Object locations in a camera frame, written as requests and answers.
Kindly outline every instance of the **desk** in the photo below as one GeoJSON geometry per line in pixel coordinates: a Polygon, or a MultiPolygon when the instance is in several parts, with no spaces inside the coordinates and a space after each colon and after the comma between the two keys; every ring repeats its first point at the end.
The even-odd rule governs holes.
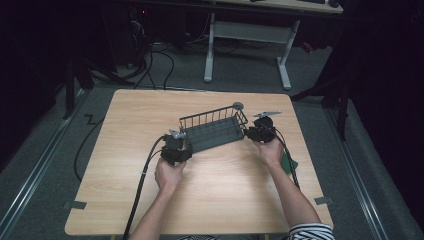
{"type": "MultiPolygon", "coordinates": [[[[122,234],[140,174],[154,142],[179,128],[179,118],[241,102],[253,126],[253,115],[272,116],[293,159],[299,162],[300,188],[321,220],[333,226],[290,98],[282,94],[118,90],[94,147],[65,231],[70,235],[122,234]]],[[[132,229],[158,192],[152,159],[132,229]]],[[[288,232],[278,193],[251,140],[243,139],[195,153],[171,203],[163,234],[243,234],[288,232]]]]}
{"type": "MultiPolygon", "coordinates": [[[[215,0],[216,3],[233,3],[247,6],[290,9],[298,11],[311,11],[319,13],[336,13],[341,14],[343,9],[341,6],[337,8],[330,7],[328,2],[325,4],[316,4],[298,0],[266,0],[251,2],[250,0],[215,0]]],[[[281,57],[277,58],[277,66],[280,72],[281,81],[285,90],[291,89],[290,79],[287,74],[286,61],[293,45],[294,38],[299,27],[300,21],[294,21],[290,27],[271,27],[254,24],[234,23],[226,21],[215,21],[215,14],[211,14],[210,30],[209,30],[209,48],[206,56],[205,66],[205,82],[212,81],[213,73],[213,52],[214,52],[214,38],[234,38],[250,41],[262,41],[284,44],[285,48],[281,53],[281,57]]]]}

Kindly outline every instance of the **wooden table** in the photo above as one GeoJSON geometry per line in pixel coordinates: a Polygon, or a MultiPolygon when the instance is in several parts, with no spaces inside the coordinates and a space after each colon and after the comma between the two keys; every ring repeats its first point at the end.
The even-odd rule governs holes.
{"type": "MultiPolygon", "coordinates": [[[[168,129],[179,129],[179,118],[241,102],[253,126],[254,114],[272,116],[292,157],[302,192],[321,220],[333,226],[290,98],[282,94],[116,91],[76,196],[85,209],[72,209],[66,223],[70,235],[122,234],[141,171],[154,142],[168,129]]],[[[161,142],[157,150],[164,145],[161,142]]],[[[153,158],[147,172],[132,227],[150,204],[158,186],[153,158]]],[[[258,150],[245,138],[195,153],[169,207],[163,234],[244,234],[288,232],[289,226],[272,179],[258,150]]]]}

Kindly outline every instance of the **wire mesh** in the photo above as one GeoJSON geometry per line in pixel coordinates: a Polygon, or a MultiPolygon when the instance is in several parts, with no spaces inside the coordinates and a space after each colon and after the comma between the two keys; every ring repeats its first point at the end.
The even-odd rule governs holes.
{"type": "Polygon", "coordinates": [[[241,104],[215,109],[180,118],[181,132],[194,152],[223,145],[244,138],[247,118],[241,104]]]}

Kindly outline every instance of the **striped sleeve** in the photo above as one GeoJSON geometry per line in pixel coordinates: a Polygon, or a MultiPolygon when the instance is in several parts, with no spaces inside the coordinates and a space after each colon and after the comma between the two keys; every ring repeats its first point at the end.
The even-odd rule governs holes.
{"type": "Polygon", "coordinates": [[[290,229],[289,240],[334,240],[330,226],[322,223],[299,224],[290,229]]]}

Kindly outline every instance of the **green tag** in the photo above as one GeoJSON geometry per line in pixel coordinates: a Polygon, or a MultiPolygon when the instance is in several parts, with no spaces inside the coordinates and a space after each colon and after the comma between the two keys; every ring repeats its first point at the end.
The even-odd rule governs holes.
{"type": "MultiPolygon", "coordinates": [[[[297,168],[297,165],[299,165],[299,163],[293,160],[294,169],[297,168]]],[[[290,163],[289,163],[289,158],[287,157],[287,154],[283,154],[283,156],[281,157],[281,167],[284,169],[284,171],[287,174],[291,174],[290,163]]]]}

